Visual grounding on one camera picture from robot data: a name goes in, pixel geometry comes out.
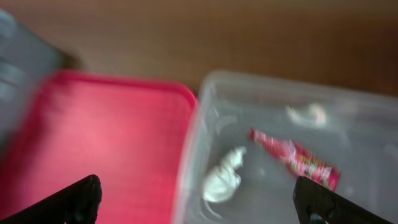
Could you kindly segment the white tissue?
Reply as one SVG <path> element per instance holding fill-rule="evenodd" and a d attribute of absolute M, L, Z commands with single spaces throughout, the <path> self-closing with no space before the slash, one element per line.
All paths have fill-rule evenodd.
<path fill-rule="evenodd" d="M 206 175 L 203 183 L 203 200 L 222 203 L 229 200 L 241 184 L 236 170 L 243 166 L 246 147 L 239 146 L 224 155 L 219 164 Z"/>

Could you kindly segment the red snack wrapper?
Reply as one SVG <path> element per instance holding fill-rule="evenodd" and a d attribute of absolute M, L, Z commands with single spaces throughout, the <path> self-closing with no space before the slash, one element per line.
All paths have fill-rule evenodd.
<path fill-rule="evenodd" d="M 286 166 L 295 177 L 307 177 L 328 190 L 335 191 L 341 172 L 297 141 L 277 139 L 254 128 L 250 131 L 249 138 Z"/>

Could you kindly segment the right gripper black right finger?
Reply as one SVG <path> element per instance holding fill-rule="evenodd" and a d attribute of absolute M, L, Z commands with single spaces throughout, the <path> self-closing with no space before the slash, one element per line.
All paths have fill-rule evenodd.
<path fill-rule="evenodd" d="M 395 190 L 377 177 L 343 176 L 333 192 L 300 177 L 293 192 L 300 223 L 394 223 Z"/>

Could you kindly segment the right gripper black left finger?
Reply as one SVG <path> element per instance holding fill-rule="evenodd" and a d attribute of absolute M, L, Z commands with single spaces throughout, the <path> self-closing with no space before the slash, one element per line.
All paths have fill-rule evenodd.
<path fill-rule="evenodd" d="M 102 201 L 97 175 L 89 175 L 1 220 L 1 224 L 95 224 Z"/>

